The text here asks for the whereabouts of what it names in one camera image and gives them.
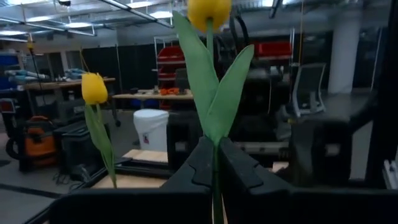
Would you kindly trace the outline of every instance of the ceiling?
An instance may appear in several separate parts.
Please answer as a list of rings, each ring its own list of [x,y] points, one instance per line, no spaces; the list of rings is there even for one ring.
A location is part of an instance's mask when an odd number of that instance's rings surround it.
[[[47,32],[96,35],[98,29],[143,26],[148,23],[172,27],[169,17],[157,19],[155,17],[158,15],[154,13],[164,14],[171,10],[185,13],[187,5],[187,0],[119,0],[118,2],[113,0],[71,0],[70,7],[66,7],[61,5],[65,3],[64,1],[0,0],[0,33],[2,30],[19,30],[34,35]],[[301,0],[281,0],[283,4],[280,4],[279,7],[275,7],[276,1],[233,0],[233,11],[242,15],[266,12],[270,16],[271,12],[275,11],[277,17],[280,12],[286,16],[287,12],[297,13],[301,10]],[[304,3],[303,14],[389,5],[387,0],[305,0]],[[89,23],[92,26],[80,28],[67,26],[67,24],[77,22]]]

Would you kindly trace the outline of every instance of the green leaf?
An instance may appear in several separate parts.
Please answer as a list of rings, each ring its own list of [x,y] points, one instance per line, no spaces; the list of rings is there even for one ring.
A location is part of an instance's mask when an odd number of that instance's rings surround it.
[[[234,122],[253,54],[253,45],[247,46],[239,53],[221,80],[208,110],[205,134],[216,147],[222,137],[228,136]]]
[[[206,132],[208,109],[218,88],[218,78],[211,55],[197,33],[181,14],[173,11],[174,27],[187,65],[188,81],[195,101],[200,124]]]
[[[95,147],[101,152],[105,167],[109,174],[112,175],[112,170],[114,169],[114,152],[111,141],[106,134],[104,124],[99,121],[98,115],[93,111],[90,105],[85,106],[85,119],[91,140]]]
[[[90,105],[85,106],[85,119],[86,119],[86,125],[87,128],[90,132],[90,137],[91,140],[93,141],[93,144],[97,149],[100,149],[101,146],[101,138],[100,134],[98,133],[98,130],[96,128],[95,122],[96,122],[96,115],[93,111],[93,108]]]

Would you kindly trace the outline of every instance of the orange object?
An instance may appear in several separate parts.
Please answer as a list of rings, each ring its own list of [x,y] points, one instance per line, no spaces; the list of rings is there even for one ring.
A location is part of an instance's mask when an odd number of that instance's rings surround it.
[[[33,116],[27,122],[25,153],[33,160],[34,165],[49,166],[56,163],[53,129],[52,122],[44,116]]]
[[[161,95],[167,95],[167,94],[169,94],[168,89],[160,89],[159,92],[160,92]]]
[[[180,91],[180,89],[178,89],[178,88],[169,88],[168,93],[170,95],[177,95],[179,91]]]
[[[179,93],[180,89],[179,88],[163,88],[160,89],[160,94],[161,95],[177,95]]]

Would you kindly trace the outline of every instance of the white column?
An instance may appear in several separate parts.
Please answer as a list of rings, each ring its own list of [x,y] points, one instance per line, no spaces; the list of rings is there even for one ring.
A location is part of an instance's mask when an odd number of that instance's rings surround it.
[[[351,93],[362,12],[342,12],[335,17],[331,51],[329,93]]]

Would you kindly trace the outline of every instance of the white bucket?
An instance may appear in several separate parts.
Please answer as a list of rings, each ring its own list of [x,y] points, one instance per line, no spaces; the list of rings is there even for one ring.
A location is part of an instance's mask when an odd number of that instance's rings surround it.
[[[141,149],[167,152],[166,127],[169,112],[143,109],[134,113]]]

